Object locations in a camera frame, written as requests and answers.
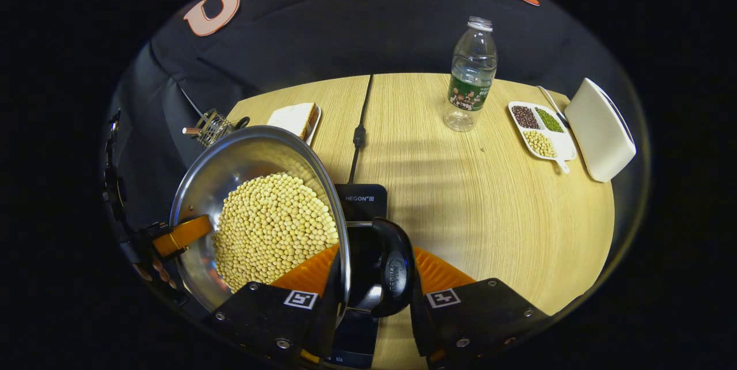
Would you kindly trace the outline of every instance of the table surface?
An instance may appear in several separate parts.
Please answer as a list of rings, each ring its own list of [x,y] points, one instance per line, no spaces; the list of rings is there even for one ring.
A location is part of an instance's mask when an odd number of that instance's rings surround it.
[[[450,74],[374,76],[355,183],[389,191],[389,219],[412,243],[477,280],[499,278],[548,315],[592,286],[614,230],[611,183],[593,181],[579,156],[561,173],[526,149],[510,101],[548,105],[537,87],[496,79],[476,126],[442,121]],[[315,102],[321,121],[311,147],[332,181],[348,181],[353,129],[369,76],[329,79],[242,100],[230,121],[266,124],[277,108]],[[564,95],[550,92],[561,109]],[[384,318],[373,368],[426,368],[409,308]]]

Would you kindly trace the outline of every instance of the stainless steel bowl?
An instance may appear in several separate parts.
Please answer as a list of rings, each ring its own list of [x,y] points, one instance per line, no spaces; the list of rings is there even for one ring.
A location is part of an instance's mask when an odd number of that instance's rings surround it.
[[[272,173],[287,173],[303,179],[330,208],[339,233],[343,287],[340,322],[348,303],[351,281],[345,217],[335,186],[318,156],[291,132],[265,125],[239,129],[205,150],[179,184],[169,225],[173,227],[199,215],[208,215],[216,228],[223,199],[229,192],[245,181]],[[232,295],[215,270],[212,233],[192,242],[189,250],[177,258],[177,268],[187,291],[192,292],[208,311],[213,311]]]

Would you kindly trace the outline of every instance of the black cable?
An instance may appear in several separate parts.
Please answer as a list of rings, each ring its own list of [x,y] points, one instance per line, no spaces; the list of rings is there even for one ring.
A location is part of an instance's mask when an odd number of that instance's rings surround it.
[[[356,163],[358,163],[358,150],[366,144],[366,129],[363,128],[363,116],[366,115],[366,105],[369,104],[369,92],[371,92],[371,83],[374,82],[373,74],[368,77],[368,86],[366,87],[366,97],[363,99],[363,108],[361,108],[361,118],[358,121],[358,127],[353,131],[353,144],[356,146],[353,152],[353,163],[351,163],[351,174],[348,176],[348,184],[353,183],[353,176],[356,174]]]

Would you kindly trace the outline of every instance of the plastic water bottle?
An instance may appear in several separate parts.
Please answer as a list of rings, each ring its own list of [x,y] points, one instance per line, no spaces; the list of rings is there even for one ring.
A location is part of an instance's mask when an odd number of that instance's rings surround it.
[[[492,22],[471,16],[468,27],[453,51],[452,76],[443,110],[445,124],[455,131],[473,128],[497,74]]]

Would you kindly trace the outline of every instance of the screw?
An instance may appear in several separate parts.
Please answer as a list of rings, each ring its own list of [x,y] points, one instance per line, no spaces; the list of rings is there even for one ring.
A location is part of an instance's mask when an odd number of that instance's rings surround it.
[[[289,340],[287,340],[285,338],[277,338],[276,339],[276,346],[279,347],[280,349],[286,350],[286,349],[292,347],[292,343],[290,343]]]

